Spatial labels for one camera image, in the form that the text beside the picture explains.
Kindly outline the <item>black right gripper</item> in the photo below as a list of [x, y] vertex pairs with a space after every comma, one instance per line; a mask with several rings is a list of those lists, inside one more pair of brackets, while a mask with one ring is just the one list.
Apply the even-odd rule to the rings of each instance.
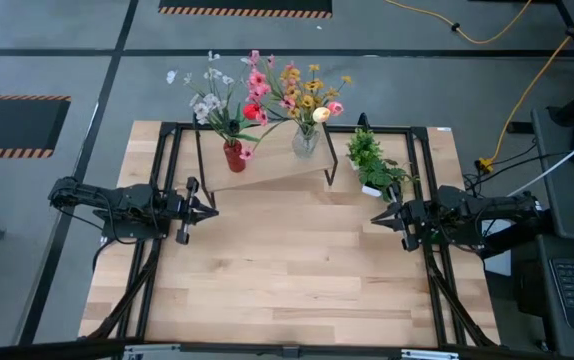
[[[373, 224], [393, 231], [402, 231], [402, 246], [408, 252], [413, 252], [425, 245], [433, 245], [437, 230], [430, 221], [427, 204], [423, 200], [404, 202], [401, 186], [398, 184], [390, 187], [390, 195], [392, 202], [384, 212], [375, 216], [375, 219], [382, 220], [375, 220]], [[394, 219], [384, 219], [391, 216], [394, 216]]]

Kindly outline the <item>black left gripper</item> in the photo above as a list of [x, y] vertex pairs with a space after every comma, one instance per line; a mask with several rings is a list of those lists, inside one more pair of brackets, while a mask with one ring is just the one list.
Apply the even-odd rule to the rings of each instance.
[[190, 226], [212, 218], [214, 214], [218, 214], [215, 208], [203, 204], [196, 197], [198, 188], [198, 180], [195, 177], [189, 177], [186, 184], [187, 194], [182, 196], [174, 192], [171, 193], [167, 199], [167, 217], [171, 220], [179, 220], [181, 222], [176, 234], [176, 242], [181, 245], [187, 245], [189, 243]]

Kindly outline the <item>red ribbed glass vase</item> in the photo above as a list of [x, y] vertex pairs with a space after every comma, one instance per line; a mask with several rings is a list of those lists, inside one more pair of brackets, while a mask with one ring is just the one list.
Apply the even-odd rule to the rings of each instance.
[[246, 168], [246, 160], [241, 157], [243, 146], [239, 140], [226, 141], [223, 151], [229, 169], [234, 173], [240, 173]]

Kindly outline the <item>white artificial flower bunch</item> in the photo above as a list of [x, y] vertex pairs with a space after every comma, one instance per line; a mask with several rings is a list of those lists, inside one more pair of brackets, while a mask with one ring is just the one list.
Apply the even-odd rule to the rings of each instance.
[[189, 107], [198, 125], [209, 125], [225, 142], [230, 141], [226, 134], [226, 124], [237, 120], [238, 110], [229, 108], [238, 81], [215, 67], [221, 55], [209, 50], [207, 67], [197, 79], [191, 72], [182, 78], [184, 86], [192, 92]]

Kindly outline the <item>red artificial tulip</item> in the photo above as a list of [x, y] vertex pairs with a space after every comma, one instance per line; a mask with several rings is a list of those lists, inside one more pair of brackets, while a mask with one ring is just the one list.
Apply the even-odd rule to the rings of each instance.
[[256, 103], [248, 103], [239, 108], [237, 114], [237, 135], [243, 140], [258, 144], [260, 136], [249, 134], [249, 130], [255, 130], [262, 125], [261, 115], [262, 108]]

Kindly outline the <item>clear cut-glass vase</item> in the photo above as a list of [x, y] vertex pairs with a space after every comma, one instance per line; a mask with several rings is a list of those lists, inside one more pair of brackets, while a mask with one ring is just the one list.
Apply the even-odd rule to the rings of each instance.
[[292, 140], [292, 149], [298, 158], [310, 158], [320, 138], [314, 126], [298, 127]]

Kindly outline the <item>pink artificial flower bunch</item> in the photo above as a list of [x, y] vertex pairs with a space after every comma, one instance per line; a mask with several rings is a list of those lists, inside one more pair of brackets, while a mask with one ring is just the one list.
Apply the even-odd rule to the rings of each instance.
[[279, 106], [275, 97], [275, 90], [278, 85], [278, 77], [273, 73], [276, 60], [270, 55], [266, 60], [261, 58], [258, 50], [253, 50], [251, 54], [242, 58], [242, 61], [250, 67], [250, 73], [246, 80], [248, 96], [246, 102], [256, 103], [262, 108], [262, 125], [266, 126], [270, 121], [285, 122], [290, 120], [286, 111]]

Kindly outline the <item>wooden shelf with black legs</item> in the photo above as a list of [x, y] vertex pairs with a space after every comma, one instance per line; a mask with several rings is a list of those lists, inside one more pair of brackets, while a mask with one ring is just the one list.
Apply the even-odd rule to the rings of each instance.
[[324, 172], [327, 183], [331, 185], [338, 167], [338, 156], [329, 127], [325, 123], [316, 126], [318, 142], [307, 158], [300, 158], [293, 151], [292, 140], [297, 129], [298, 126], [291, 121], [273, 127], [254, 125], [247, 128], [247, 135], [262, 137], [263, 140], [253, 149], [253, 156], [246, 162], [246, 168], [234, 173], [224, 155], [224, 140], [210, 126], [195, 124], [198, 172], [209, 204], [216, 205], [215, 194], [219, 191], [317, 171]]

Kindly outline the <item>broad-leaf potted plant white pot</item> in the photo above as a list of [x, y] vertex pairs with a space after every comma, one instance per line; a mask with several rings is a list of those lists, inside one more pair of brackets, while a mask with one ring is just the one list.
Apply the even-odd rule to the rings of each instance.
[[392, 202], [394, 195], [390, 189], [400, 188], [405, 182], [415, 182], [417, 178], [407, 173], [392, 159], [376, 158], [365, 163], [358, 170], [359, 181], [372, 189], [381, 192], [381, 197], [386, 202]]

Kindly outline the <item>small-leaf potted plant white pot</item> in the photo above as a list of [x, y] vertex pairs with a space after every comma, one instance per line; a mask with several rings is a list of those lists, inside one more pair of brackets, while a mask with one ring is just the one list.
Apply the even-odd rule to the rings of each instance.
[[369, 165], [381, 157], [380, 143], [371, 130], [357, 128], [347, 143], [347, 157], [355, 169]]

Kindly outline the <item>white paper sheet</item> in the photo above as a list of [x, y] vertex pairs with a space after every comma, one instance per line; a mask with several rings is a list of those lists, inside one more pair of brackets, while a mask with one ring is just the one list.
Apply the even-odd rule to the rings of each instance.
[[[497, 232], [509, 228], [512, 223], [508, 220], [483, 220], [483, 231], [484, 236], [493, 235]], [[511, 251], [507, 250], [499, 255], [494, 255], [483, 260], [484, 269], [488, 272], [492, 272], [498, 275], [510, 277], [511, 276]]]

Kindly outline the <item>dark grey desk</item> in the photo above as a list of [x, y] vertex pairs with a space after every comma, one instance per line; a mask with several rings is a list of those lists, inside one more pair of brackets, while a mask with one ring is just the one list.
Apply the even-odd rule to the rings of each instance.
[[574, 357], [574, 329], [564, 317], [550, 266], [551, 259], [574, 258], [574, 240], [539, 235], [534, 249], [532, 258], [514, 266], [518, 308], [542, 320], [545, 333], [540, 341], [542, 349]]
[[[573, 128], [554, 123], [547, 110], [531, 111], [532, 125], [545, 172], [563, 158], [563, 153], [574, 150]], [[549, 206], [556, 234], [574, 239], [574, 162], [567, 160], [544, 177]]]

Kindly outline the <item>black hazard-striped floor mat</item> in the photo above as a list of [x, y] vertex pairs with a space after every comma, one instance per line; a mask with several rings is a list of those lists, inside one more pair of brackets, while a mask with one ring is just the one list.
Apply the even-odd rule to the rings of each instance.
[[0, 158], [49, 158], [71, 98], [65, 95], [0, 95]]
[[165, 15], [327, 19], [332, 0], [159, 0]]

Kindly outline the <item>silver aluminium frame bracket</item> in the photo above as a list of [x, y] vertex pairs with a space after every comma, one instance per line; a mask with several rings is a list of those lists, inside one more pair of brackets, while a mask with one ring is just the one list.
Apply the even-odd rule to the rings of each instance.
[[459, 354], [434, 350], [402, 349], [401, 360], [460, 360]]
[[122, 360], [143, 360], [145, 355], [162, 352], [179, 352], [180, 344], [139, 344], [129, 345], [124, 348]]

